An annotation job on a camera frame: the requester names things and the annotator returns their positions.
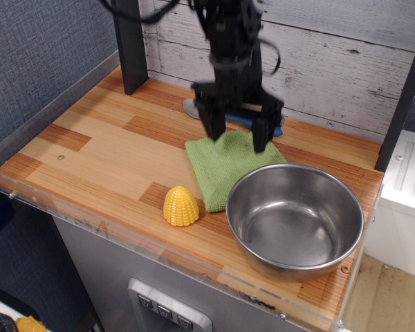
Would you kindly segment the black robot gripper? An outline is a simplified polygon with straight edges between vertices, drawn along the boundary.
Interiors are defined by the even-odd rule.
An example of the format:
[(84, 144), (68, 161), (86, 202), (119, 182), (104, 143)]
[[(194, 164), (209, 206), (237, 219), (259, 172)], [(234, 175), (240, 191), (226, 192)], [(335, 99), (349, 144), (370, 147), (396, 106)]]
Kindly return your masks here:
[(254, 151), (264, 152), (275, 130), (283, 123), (284, 102), (262, 87), (260, 57), (251, 57), (241, 68), (214, 69), (213, 82), (195, 82), (194, 103), (207, 135), (217, 141), (225, 132), (225, 115), (252, 121)]

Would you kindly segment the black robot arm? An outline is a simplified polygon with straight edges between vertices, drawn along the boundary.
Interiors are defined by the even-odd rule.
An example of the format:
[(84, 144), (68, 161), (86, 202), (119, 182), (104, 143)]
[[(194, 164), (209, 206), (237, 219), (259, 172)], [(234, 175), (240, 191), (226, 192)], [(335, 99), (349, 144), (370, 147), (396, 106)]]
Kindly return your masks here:
[[(148, 78), (141, 26), (155, 24), (177, 1), (141, 17), (136, 1), (102, 1), (114, 19), (124, 91), (131, 95)], [(250, 121), (253, 145), (263, 152), (282, 125), (283, 101), (262, 87), (261, 13), (252, 1), (189, 1), (210, 43), (214, 82), (195, 82), (194, 105), (207, 135), (217, 140), (225, 132), (225, 117)]]

